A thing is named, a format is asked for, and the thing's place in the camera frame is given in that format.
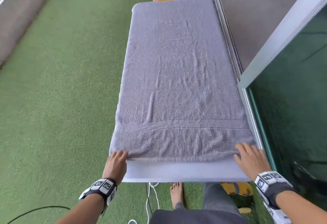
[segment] hand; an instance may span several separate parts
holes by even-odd
[[[234,154],[236,163],[252,181],[256,179],[259,173],[271,171],[271,167],[263,150],[258,149],[254,145],[250,146],[245,142],[243,144],[236,144],[235,148],[241,155],[241,157],[239,157]]]
[[[117,186],[120,185],[127,170],[127,156],[128,152],[126,151],[113,152],[104,167],[102,178],[112,178],[116,181]]]

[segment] white cable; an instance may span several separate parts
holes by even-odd
[[[146,202],[145,202],[145,209],[146,209],[146,215],[147,215],[147,223],[146,224],[149,224],[149,221],[150,221],[149,211],[147,210],[147,202],[148,202],[148,199],[149,199],[149,196],[150,196],[150,187],[154,190],[154,193],[156,194],[156,199],[157,199],[157,203],[158,203],[158,209],[160,209],[157,192],[156,192],[156,190],[154,188],[154,187],[157,187],[158,185],[159,185],[159,183],[156,183],[155,185],[152,185],[151,183],[149,183],[149,191],[147,193],[147,198],[146,198]],[[135,222],[135,224],[137,224],[136,220],[133,220],[133,219],[130,220],[128,222],[128,224],[130,224],[131,222]]]

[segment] left hand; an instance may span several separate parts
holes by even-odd
[[[120,185],[127,170],[127,156],[128,152],[126,151],[113,152],[104,167],[102,178],[112,178],[116,181],[117,186]]]

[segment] black and white wristband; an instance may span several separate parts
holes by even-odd
[[[293,186],[276,171],[260,173],[254,183],[265,204],[272,209],[280,209],[276,203],[277,194],[283,191],[295,192]]]
[[[79,200],[83,200],[90,194],[99,194],[103,197],[104,207],[101,214],[104,213],[106,208],[110,205],[110,202],[115,196],[117,191],[116,181],[110,178],[107,179],[99,179],[91,184],[83,193],[80,195]]]

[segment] gray pants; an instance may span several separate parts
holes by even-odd
[[[185,210],[185,207],[179,202],[176,204],[175,209]],[[225,211],[242,216],[220,183],[205,183],[203,185],[202,209]]]

